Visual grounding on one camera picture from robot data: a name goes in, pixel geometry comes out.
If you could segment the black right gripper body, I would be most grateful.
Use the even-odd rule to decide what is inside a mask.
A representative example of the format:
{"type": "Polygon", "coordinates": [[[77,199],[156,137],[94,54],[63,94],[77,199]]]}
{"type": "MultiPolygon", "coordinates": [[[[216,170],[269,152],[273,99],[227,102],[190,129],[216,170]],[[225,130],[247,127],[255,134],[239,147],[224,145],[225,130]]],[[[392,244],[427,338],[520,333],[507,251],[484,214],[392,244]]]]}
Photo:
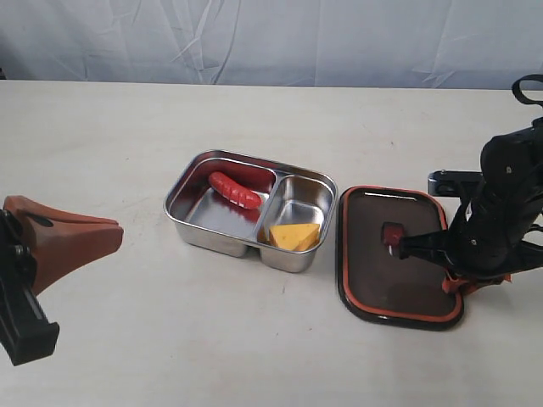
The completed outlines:
{"type": "Polygon", "coordinates": [[[446,268],[468,280],[490,281],[542,266],[542,247],[522,241],[508,250],[493,251],[481,242],[451,231],[401,237],[398,257],[415,257],[446,268]]]}

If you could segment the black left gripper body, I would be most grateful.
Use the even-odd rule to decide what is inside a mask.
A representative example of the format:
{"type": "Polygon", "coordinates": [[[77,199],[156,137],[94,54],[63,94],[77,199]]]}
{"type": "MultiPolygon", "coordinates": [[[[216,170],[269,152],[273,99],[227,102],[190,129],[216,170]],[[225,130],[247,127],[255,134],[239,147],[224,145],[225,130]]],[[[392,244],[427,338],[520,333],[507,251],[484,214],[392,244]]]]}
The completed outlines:
{"type": "Polygon", "coordinates": [[[6,209],[1,211],[1,345],[13,365],[23,365],[53,354],[59,324],[48,320],[32,285],[36,260],[23,243],[22,225],[6,209]]]}

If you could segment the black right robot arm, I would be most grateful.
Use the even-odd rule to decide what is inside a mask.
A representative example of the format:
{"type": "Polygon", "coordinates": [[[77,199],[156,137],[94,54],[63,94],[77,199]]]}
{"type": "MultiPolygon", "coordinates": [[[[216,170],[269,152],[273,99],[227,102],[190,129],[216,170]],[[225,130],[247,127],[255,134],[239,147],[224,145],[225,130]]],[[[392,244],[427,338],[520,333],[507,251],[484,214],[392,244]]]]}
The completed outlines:
{"type": "Polygon", "coordinates": [[[478,171],[436,170],[428,176],[433,197],[459,198],[444,231],[400,237],[400,259],[418,258],[448,272],[446,293],[472,293],[542,266],[542,247],[525,241],[541,231],[542,121],[492,137],[478,171]]]}

